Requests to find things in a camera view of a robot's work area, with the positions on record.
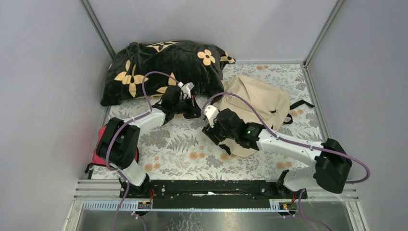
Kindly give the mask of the beige canvas student bag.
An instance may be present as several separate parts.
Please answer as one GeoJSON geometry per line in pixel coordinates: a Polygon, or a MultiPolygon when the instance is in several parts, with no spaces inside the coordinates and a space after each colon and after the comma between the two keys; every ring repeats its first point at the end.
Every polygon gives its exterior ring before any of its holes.
{"type": "MultiPolygon", "coordinates": [[[[236,74],[224,81],[224,91],[245,99],[273,130],[278,131],[289,121],[290,95],[282,89],[255,78],[236,74]]],[[[260,123],[255,113],[235,96],[223,95],[218,110],[230,109],[245,122],[260,123]]]]}

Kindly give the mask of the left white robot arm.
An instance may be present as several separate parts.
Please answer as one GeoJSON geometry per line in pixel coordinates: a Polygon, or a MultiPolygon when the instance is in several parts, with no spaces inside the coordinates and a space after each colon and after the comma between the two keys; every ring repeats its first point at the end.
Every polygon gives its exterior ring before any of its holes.
{"type": "Polygon", "coordinates": [[[193,87],[192,83],[170,86],[151,110],[128,121],[114,117],[105,126],[96,155],[132,184],[130,190],[136,197],[143,198],[149,193],[149,185],[145,182],[148,176],[135,159],[139,153],[139,137],[165,125],[176,114],[182,114],[186,119],[198,118],[201,109],[191,92],[193,87]]]}

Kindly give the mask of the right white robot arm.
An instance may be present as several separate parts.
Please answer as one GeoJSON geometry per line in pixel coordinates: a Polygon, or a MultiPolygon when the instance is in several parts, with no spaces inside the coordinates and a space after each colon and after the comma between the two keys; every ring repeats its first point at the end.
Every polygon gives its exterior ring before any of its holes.
{"type": "Polygon", "coordinates": [[[300,170],[281,173],[276,192],[282,198],[301,189],[320,187],[341,194],[350,172],[352,161],[338,141],[305,141],[276,132],[271,134],[264,125],[244,122],[230,109],[219,111],[214,106],[204,109],[208,125],[203,133],[229,154],[233,148],[256,150],[286,155],[307,165],[300,170]]]}

